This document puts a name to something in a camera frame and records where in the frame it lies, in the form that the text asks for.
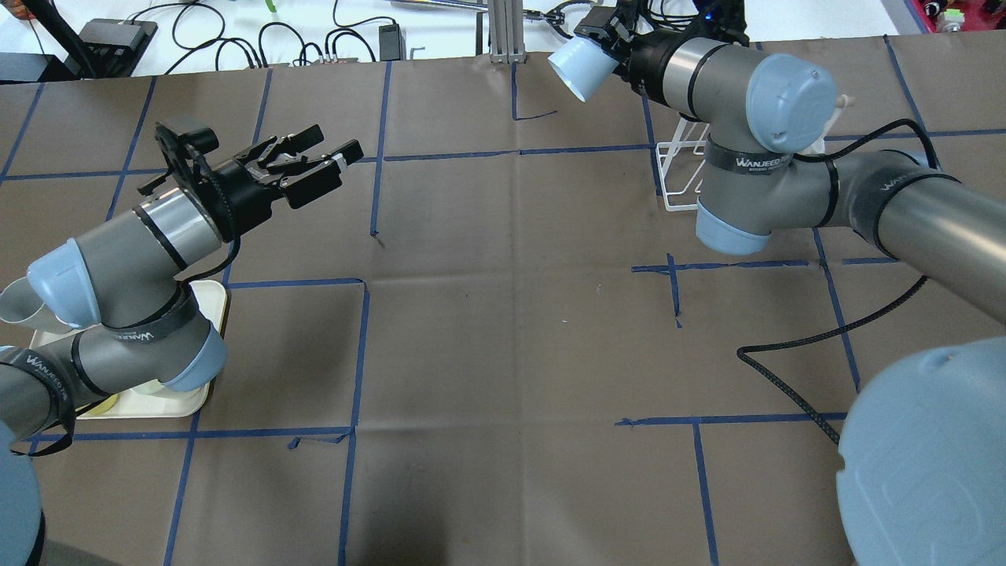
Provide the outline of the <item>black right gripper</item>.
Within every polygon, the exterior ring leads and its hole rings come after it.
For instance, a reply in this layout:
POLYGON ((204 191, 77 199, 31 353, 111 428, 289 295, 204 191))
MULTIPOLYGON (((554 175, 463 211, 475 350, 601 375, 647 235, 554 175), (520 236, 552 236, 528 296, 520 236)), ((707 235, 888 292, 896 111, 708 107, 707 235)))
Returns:
POLYGON ((594 6, 574 28, 575 36, 592 40, 615 60, 614 74, 622 79, 643 79, 646 57, 652 48, 647 30, 640 29, 645 21, 644 6, 594 6))

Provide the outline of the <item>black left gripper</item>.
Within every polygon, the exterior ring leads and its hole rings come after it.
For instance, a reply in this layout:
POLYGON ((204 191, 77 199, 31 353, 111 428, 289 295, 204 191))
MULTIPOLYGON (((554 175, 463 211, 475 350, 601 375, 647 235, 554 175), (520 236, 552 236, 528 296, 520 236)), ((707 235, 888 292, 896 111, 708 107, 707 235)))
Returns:
POLYGON ((324 139, 317 124, 295 134, 273 135, 213 168, 222 193, 205 182, 200 198, 224 241, 272 218, 274 201, 304 208, 342 186, 349 165, 365 156, 362 144, 350 140, 330 153, 304 153, 324 139))

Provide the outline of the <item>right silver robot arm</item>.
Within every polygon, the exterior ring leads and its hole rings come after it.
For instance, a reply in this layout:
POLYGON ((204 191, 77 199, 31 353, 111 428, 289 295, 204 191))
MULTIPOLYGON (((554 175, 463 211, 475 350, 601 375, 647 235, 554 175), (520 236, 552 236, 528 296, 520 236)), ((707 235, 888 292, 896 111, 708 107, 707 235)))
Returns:
POLYGON ((892 363, 841 430, 754 352, 858 329, 937 281, 1004 322, 1004 202, 942 170, 912 119, 833 153, 813 152, 839 103, 830 72, 747 45, 740 1, 697 3, 682 30, 637 30, 636 1, 594 7, 549 62, 579 100, 617 75, 635 92, 709 125, 697 237, 726 255, 761 251, 777 229, 844 226, 920 272, 880 311, 818 336, 747 345, 737 358, 837 445, 842 526, 857 565, 1004 563, 1004 338, 892 363))

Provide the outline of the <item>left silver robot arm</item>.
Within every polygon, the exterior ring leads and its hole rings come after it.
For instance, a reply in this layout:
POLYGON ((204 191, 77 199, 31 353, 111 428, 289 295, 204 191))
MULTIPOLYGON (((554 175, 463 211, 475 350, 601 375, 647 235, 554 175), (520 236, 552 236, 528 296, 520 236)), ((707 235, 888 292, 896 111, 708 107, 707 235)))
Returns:
POLYGON ((46 540, 32 458, 71 446, 79 410, 155 380, 192 391, 226 361, 222 334, 180 279, 272 216, 274 201, 305 207, 341 186, 364 157, 352 139, 312 156, 318 125, 272 136, 212 166, 216 133, 179 116, 156 124, 167 170, 144 200, 35 260, 2 291, 2 320, 60 334, 37 348, 2 348, 2 563, 105 564, 46 540))

